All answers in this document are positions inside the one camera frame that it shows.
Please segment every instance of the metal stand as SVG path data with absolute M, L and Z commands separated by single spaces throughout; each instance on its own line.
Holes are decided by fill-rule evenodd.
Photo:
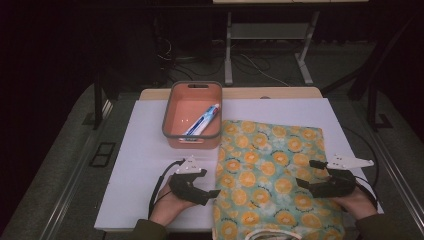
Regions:
M 412 14 L 410 17 L 405 19 L 405 22 L 400 26 L 399 29 L 388 35 L 383 41 L 377 43 L 376 48 L 367 60 L 365 65 L 364 73 L 361 73 L 351 89 L 349 90 L 349 98 L 359 100 L 365 91 L 368 89 L 368 108 L 367 108 L 367 121 L 374 131 L 378 131 L 378 128 L 391 128 L 389 120 L 386 116 L 379 114 L 383 123 L 376 122 L 377 112 L 377 93 L 378 93 L 378 79 L 376 75 L 380 71 L 381 66 L 390 54 L 391 50 L 402 36 L 402 33 L 412 22 L 413 18 L 418 14 L 419 10 Z
M 300 72 L 302 73 L 303 80 L 306 84 L 313 84 L 311 74 L 309 73 L 308 68 L 306 67 L 305 57 L 306 52 L 308 51 L 309 45 L 312 41 L 312 36 L 315 31 L 315 26 L 317 25 L 319 12 L 314 12 L 312 15 L 311 22 L 309 24 L 308 30 L 305 36 L 305 44 L 303 45 L 303 50 L 300 53 L 295 53 L 297 65 L 299 66 Z
M 303 50 L 296 53 L 296 61 L 306 84 L 312 84 L 312 78 L 306 67 L 305 57 L 315 26 L 318 21 L 319 12 L 312 15 L 309 23 L 232 23 L 231 12 L 228 13 L 227 39 L 225 55 L 225 85 L 233 85 L 233 74 L 231 67 L 231 39 L 303 39 Z
M 354 80 L 363 70 L 363 67 L 361 66 L 360 68 L 356 69 L 355 71 L 349 73 L 348 75 L 344 76 L 343 78 L 340 78 L 339 80 L 335 81 L 334 83 L 328 85 L 327 87 L 324 87 L 322 89 L 320 89 L 321 94 L 324 96 L 328 93 L 330 93 L 331 91 L 337 89 L 340 86 L 345 85 L 346 83 Z

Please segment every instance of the white stand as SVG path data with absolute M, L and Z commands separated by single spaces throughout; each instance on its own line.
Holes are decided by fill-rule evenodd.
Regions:
M 252 24 L 232 23 L 231 12 L 228 13 L 227 39 L 225 55 L 225 85 L 233 85 L 233 74 L 231 68 L 231 39 L 303 39 L 303 50 L 296 53 L 296 61 L 306 84 L 312 84 L 312 78 L 306 67 L 305 57 L 315 26 L 318 21 L 319 12 L 314 12 L 309 23 L 276 23 L 276 24 Z

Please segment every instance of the dark background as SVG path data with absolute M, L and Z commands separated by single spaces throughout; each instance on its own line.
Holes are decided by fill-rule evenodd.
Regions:
M 211 4 L 210 1 L 184 3 Z M 371 3 L 381 5 L 340 11 L 323 9 L 315 42 L 343 44 L 366 40 L 378 43 L 390 37 L 391 26 L 413 15 L 421 2 Z M 95 7 L 84 7 L 84 4 Z M 105 10 L 102 4 L 112 7 Z M 115 11 L 116 2 L 102 1 L 102 4 L 96 1 L 0 2 L 0 234 L 75 101 L 93 83 L 95 76 L 101 77 L 102 87 L 111 99 L 118 98 L 123 91 L 160 87 L 166 79 L 161 75 L 161 62 L 156 57 L 158 37 L 173 41 L 177 48 L 175 54 L 188 52 L 207 58 L 210 40 L 225 36 L 224 10 L 131 7 L 129 11 Z M 120 4 L 132 6 L 133 3 Z M 165 6 L 168 3 L 145 1 L 144 4 Z M 403 6 L 401 9 L 393 7 L 399 4 Z M 238 16 L 243 19 L 248 12 L 249 9 L 244 9 Z M 421 139 L 424 139 L 424 115 L 417 109 L 424 107 L 423 16 L 420 14 L 414 19 L 376 78 Z

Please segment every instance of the yellow flower pattern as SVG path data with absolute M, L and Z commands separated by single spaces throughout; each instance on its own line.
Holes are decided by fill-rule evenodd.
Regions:
M 319 128 L 253 121 L 223 121 L 218 148 L 213 219 L 218 240 L 244 239 L 258 229 L 281 229 L 304 239 L 343 239 L 341 210 L 328 199 L 314 199 L 296 177 L 322 181 L 326 170 Z

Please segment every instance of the toothpaste tube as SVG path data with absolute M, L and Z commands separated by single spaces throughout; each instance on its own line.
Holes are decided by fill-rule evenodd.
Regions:
M 199 117 L 199 119 L 194 122 L 193 125 L 185 132 L 183 135 L 200 135 L 203 130 L 208 126 L 208 124 L 212 121 L 212 119 L 215 117 L 217 112 L 219 111 L 219 104 L 214 104 L 210 106 L 206 112 Z M 193 138 L 184 138 L 181 140 L 186 141 L 195 141 L 196 139 Z

